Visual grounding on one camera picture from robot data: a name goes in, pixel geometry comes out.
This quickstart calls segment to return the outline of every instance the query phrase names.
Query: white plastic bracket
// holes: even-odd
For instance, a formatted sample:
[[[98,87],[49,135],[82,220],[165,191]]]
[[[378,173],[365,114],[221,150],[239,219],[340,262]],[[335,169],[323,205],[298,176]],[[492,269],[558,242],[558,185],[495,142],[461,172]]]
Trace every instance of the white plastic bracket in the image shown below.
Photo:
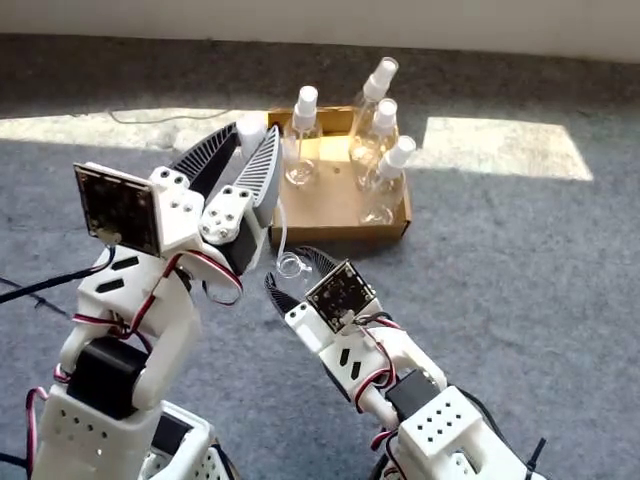
[[[245,212],[252,207],[251,191],[226,185],[205,208],[199,223],[202,237],[212,245],[235,240]]]
[[[526,467],[455,387],[402,422],[399,452],[407,452],[426,478],[522,479]]]

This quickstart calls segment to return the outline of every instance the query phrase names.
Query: spray bottle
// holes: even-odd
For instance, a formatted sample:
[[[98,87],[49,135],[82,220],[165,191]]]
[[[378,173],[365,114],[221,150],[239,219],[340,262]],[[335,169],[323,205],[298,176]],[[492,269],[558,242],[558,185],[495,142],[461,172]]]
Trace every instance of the spray bottle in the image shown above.
[[[284,175],[293,185],[312,183],[317,174],[322,139],[322,126],[316,118],[317,101],[314,87],[302,87],[293,115],[284,127]]]

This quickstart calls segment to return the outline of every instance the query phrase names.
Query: clear plastic bottle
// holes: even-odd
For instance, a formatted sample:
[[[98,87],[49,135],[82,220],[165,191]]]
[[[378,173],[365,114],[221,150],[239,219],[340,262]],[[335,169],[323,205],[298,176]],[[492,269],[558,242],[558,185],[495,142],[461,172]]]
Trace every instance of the clear plastic bottle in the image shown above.
[[[369,131],[376,106],[387,94],[391,80],[397,71],[398,62],[394,58],[384,57],[380,60],[376,70],[369,75],[353,102],[353,123],[349,132],[350,137]]]
[[[349,142],[349,160],[356,186],[366,189],[367,173],[375,170],[382,156],[398,139],[396,112],[398,105],[390,98],[383,98],[373,115],[366,132],[356,133]]]
[[[284,175],[297,186],[313,182],[317,174],[322,140],[322,125],[316,118],[317,101],[314,87],[302,87],[291,120],[284,127]]]
[[[403,135],[368,174],[369,189],[365,193],[360,223],[388,225],[404,197],[404,165],[416,150],[416,142]]]

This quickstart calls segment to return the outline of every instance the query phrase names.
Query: cable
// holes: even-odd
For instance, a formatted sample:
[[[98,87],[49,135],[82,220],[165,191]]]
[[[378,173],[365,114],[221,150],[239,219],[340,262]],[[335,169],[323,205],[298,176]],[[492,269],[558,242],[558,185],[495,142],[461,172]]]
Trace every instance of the cable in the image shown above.
[[[382,445],[382,442],[385,441],[391,435],[393,435],[394,432],[395,430],[382,430],[379,434],[373,437],[370,445],[371,450],[376,451],[378,448],[380,448],[380,445]]]
[[[387,438],[387,442],[385,443],[384,449],[387,452],[387,457],[389,457],[389,460],[391,461],[391,463],[393,463],[395,468],[398,470],[398,473],[402,477],[402,480],[407,480],[407,476],[404,474],[404,470],[402,470],[402,467],[397,462],[396,458],[393,456],[393,452],[391,451],[391,440],[393,440],[397,436],[398,436],[397,431],[389,435],[389,437]]]
[[[381,375],[385,375],[385,374],[387,375],[387,380],[382,385],[376,385],[376,386],[378,388],[389,388],[396,381],[396,367],[393,364],[393,360],[389,355],[389,352],[387,352],[387,349],[384,347],[384,345],[382,345],[382,343],[380,343],[378,339],[374,337],[371,334],[371,332],[369,332],[369,330],[367,330],[366,328],[360,327],[360,330],[362,331],[363,334],[365,334],[366,336],[368,336],[370,339],[374,341],[376,348],[387,359],[387,367],[376,370],[375,372],[370,374],[367,378],[365,378],[365,380],[360,384],[360,387],[358,387],[358,390],[356,390],[356,393],[353,396],[353,403],[356,406],[356,411],[358,413],[363,413],[364,410],[362,410],[362,408],[360,407],[360,397],[362,397],[362,394],[364,393],[364,391],[367,389],[369,385],[371,384],[375,385],[376,383],[375,380],[379,378]]]
[[[46,288],[57,287],[58,285],[62,285],[63,283],[68,283],[73,280],[80,280],[86,278],[94,273],[101,272],[113,261],[113,258],[116,256],[116,247],[109,246],[109,258],[102,265],[98,265],[95,267],[85,268],[83,270],[78,270],[77,272],[67,273],[64,275],[58,275],[57,277],[51,277],[47,280],[43,280],[38,283],[34,283],[32,285],[28,285],[26,287],[18,288],[16,290],[12,290],[11,292],[4,293],[0,295],[0,305],[6,302],[10,302],[11,300],[15,300],[16,298],[24,297],[26,295],[31,295],[32,293],[38,292],[40,290],[44,290]]]
[[[214,259],[212,259],[211,257],[208,257],[203,253],[200,253],[196,250],[187,250],[184,252],[176,253],[173,257],[169,259],[169,261],[167,262],[167,265],[165,266],[164,271],[162,272],[162,275],[156,281],[155,285],[151,289],[151,293],[142,303],[142,306],[138,309],[136,314],[131,319],[129,326],[127,326],[124,322],[118,322],[116,320],[95,318],[95,317],[89,317],[89,316],[80,315],[80,314],[74,315],[73,320],[80,323],[87,323],[90,325],[111,325],[113,327],[120,329],[120,332],[117,334],[117,336],[118,338],[121,338],[123,340],[127,340],[131,338],[132,335],[137,335],[140,324],[142,323],[145,315],[147,314],[147,312],[149,311],[149,309],[151,308],[151,306],[156,300],[156,296],[154,295],[156,288],[158,288],[158,285],[160,284],[162,279],[168,278],[171,275],[171,273],[173,273],[176,267],[176,264],[178,263],[178,260],[180,260],[180,258],[183,255],[191,255],[193,257],[196,257],[199,260],[204,261],[208,266],[222,273],[228,280],[230,280],[235,285],[235,287],[238,289],[239,294],[240,295],[242,294],[242,291],[243,291],[242,282],[236,276],[236,274],[234,274],[231,270],[229,270],[224,265],[218,263],[217,261],[215,261]]]
[[[370,323],[378,323],[385,327],[397,328],[398,330],[402,330],[402,327],[400,326],[400,324],[394,322],[391,315],[389,315],[387,312],[377,312],[371,315],[361,315],[357,317],[353,321],[353,323],[360,326],[365,326]]]
[[[27,411],[27,478],[31,478],[33,473],[33,466],[36,460],[36,451],[38,448],[38,431],[36,429],[36,409],[35,400],[39,397],[42,400],[47,400],[49,395],[45,392],[44,388],[36,387],[27,392],[27,399],[25,402],[25,409]]]
[[[219,300],[216,297],[211,296],[211,294],[209,293],[209,284],[204,280],[202,281],[202,290],[204,291],[207,300],[210,300],[213,303],[217,303],[218,305],[223,305],[225,307],[233,307],[242,298],[242,292],[240,292],[233,300]]]
[[[219,443],[213,443],[211,444],[211,448],[218,452],[218,457],[220,457],[220,461],[229,480],[235,480],[236,476],[233,474],[233,464],[231,460],[229,460],[226,452],[222,449],[222,446]]]
[[[387,463],[389,463],[389,457],[387,457],[386,454],[382,455],[373,466],[373,470],[371,470],[368,480],[380,480],[382,472],[384,471],[384,467],[387,465]]]
[[[13,280],[9,280],[8,278],[4,278],[4,277],[0,277],[0,283],[3,283],[3,284],[5,284],[5,285],[7,285],[9,287],[12,287],[12,288],[24,288],[24,286],[20,285],[19,283],[14,282]],[[58,307],[55,303],[51,303],[46,298],[41,297],[40,295],[38,295],[36,293],[30,293],[29,296],[37,301],[37,303],[34,305],[33,308],[38,308],[38,307],[44,305],[49,310],[52,310],[52,311],[54,311],[56,313],[59,313],[60,315],[64,315],[65,317],[69,316],[69,314],[65,310],[63,310],[62,308]]]
[[[221,117],[229,113],[231,110],[223,110],[218,113],[214,113],[212,115],[205,115],[202,117],[192,116],[192,115],[176,115],[174,117],[161,118],[159,120],[121,120],[116,117],[111,110],[107,110],[107,115],[111,117],[111,119],[119,123],[121,125],[155,125],[158,123],[172,122],[174,120],[212,120],[214,118]]]
[[[71,377],[67,372],[62,370],[62,365],[57,364],[53,369],[53,379],[58,383],[66,384],[69,383]]]
[[[477,397],[475,397],[471,393],[467,392],[466,390],[464,390],[464,389],[462,389],[462,388],[460,388],[458,386],[456,386],[456,388],[458,390],[460,390],[460,393],[462,393],[462,395],[464,395],[466,398],[468,398],[476,407],[478,407],[480,409],[480,411],[482,412],[482,415],[487,420],[487,422],[489,423],[489,426],[494,431],[496,436],[502,441],[502,443],[504,443],[507,446],[507,448],[509,450],[511,450],[513,452],[513,454],[516,457],[518,457],[518,460],[520,460],[527,467],[527,474],[525,476],[525,480],[530,480],[531,477],[533,476],[533,473],[536,471],[538,457],[540,456],[540,453],[542,453],[542,449],[546,445],[547,440],[544,437],[542,437],[540,439],[540,441],[538,442],[538,445],[536,446],[536,449],[534,450],[533,454],[531,455],[531,458],[527,462],[524,462],[520,458],[520,456],[516,453],[516,451],[511,447],[511,445],[509,444],[509,442],[505,438],[504,434],[500,430],[500,427],[498,427],[498,423],[495,421],[495,419],[493,418],[493,415],[491,415],[491,412],[484,405],[484,403],[482,403]]]
[[[491,415],[491,412],[484,405],[484,403],[482,403],[478,398],[476,398],[474,395],[472,395],[471,393],[467,392],[466,390],[464,390],[464,389],[462,389],[462,388],[460,388],[458,386],[456,386],[456,388],[458,390],[460,390],[460,393],[462,393],[462,395],[467,397],[473,404],[475,404],[480,409],[480,411],[482,412],[482,415],[484,416],[484,418],[487,419],[487,422],[489,423],[489,426],[495,432],[495,434],[498,436],[498,438],[500,440],[502,440],[502,443],[504,443],[511,451],[513,451],[513,448],[511,448],[511,445],[509,445],[509,442],[507,442],[507,439],[503,435],[502,430],[500,430],[500,427],[498,427],[498,423],[493,418],[493,415]]]
[[[27,461],[24,458],[16,457],[8,453],[0,452],[0,462],[9,463],[16,467],[27,468]]]
[[[80,313],[76,313],[73,316],[72,320],[76,323],[84,323],[86,325],[111,326],[113,327],[112,333],[118,338],[125,338],[125,334],[128,334],[128,330],[129,330],[129,327],[126,323],[124,323],[124,320],[109,320],[106,318],[89,317],[88,315],[82,315]],[[137,330],[133,332],[133,334],[136,337],[138,337],[138,340],[140,340],[140,343],[142,343],[142,346],[147,351],[147,353],[151,354],[151,352],[153,351],[153,345],[151,344],[149,339]],[[53,378],[63,382],[64,375],[65,374],[62,374],[62,375],[59,374],[58,371],[56,370],[54,371]]]

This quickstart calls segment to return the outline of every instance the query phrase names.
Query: circuit board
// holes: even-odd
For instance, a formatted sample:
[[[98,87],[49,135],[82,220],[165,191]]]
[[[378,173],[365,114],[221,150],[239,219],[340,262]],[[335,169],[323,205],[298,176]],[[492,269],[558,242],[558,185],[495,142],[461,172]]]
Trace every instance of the circuit board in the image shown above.
[[[344,317],[358,315],[375,297],[375,293],[345,260],[310,290],[306,299],[334,333],[345,327]]]
[[[89,165],[74,165],[89,235],[108,244],[160,255],[151,187]]]

